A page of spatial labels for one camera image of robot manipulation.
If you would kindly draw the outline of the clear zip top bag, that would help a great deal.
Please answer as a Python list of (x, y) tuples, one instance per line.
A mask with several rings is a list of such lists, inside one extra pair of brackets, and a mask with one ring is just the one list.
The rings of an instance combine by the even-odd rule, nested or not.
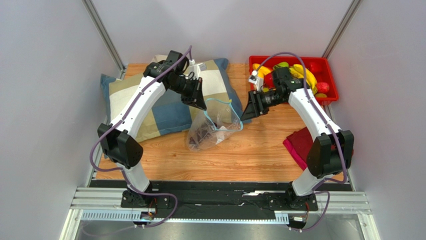
[(206, 110), (197, 113), (187, 134), (186, 146), (190, 151), (212, 148), (243, 130), (243, 122), (232, 103), (231, 99), (208, 98), (205, 101)]

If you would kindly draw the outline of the dark red grape bunch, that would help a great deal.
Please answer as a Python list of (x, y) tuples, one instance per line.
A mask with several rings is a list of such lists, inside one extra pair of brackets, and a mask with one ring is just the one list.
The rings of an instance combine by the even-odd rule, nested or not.
[(217, 124), (202, 123), (195, 130), (188, 133), (188, 148), (192, 151), (201, 151), (213, 147), (217, 143)]

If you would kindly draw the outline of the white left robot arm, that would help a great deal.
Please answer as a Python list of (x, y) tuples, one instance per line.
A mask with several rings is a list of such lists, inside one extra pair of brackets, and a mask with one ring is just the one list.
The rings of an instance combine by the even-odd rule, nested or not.
[(102, 152), (121, 171), (130, 192), (142, 198), (154, 197), (152, 184), (140, 163), (144, 150), (136, 136), (144, 119), (154, 104), (167, 90), (180, 94), (181, 101), (188, 106), (206, 110), (203, 95), (201, 69), (193, 60), (180, 64), (171, 61), (150, 63), (124, 109), (109, 125), (102, 123), (97, 133)]

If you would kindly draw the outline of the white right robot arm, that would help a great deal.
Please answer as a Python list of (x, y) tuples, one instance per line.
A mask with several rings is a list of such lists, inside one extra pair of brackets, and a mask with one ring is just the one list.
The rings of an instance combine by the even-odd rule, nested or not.
[(251, 120), (269, 112), (270, 107), (288, 103), (296, 110), (311, 138), (312, 146), (306, 158), (307, 168), (285, 191), (288, 208), (299, 209), (311, 200), (314, 191), (333, 176), (343, 173), (342, 183), (348, 179), (354, 135), (342, 130), (320, 107), (313, 92), (303, 79), (277, 80), (272, 90), (250, 90), (241, 120)]

